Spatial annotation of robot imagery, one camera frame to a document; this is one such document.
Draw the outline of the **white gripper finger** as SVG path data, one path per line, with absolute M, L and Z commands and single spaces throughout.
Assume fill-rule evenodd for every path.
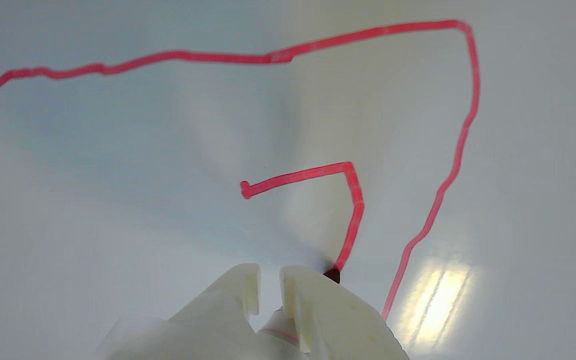
M 279 279 L 284 312 L 313 360 L 409 358 L 375 308 L 324 274 L 291 265 Z
M 235 265 L 169 319 L 126 316 L 98 347 L 100 360 L 271 360 L 250 325 L 259 314 L 258 264 Z

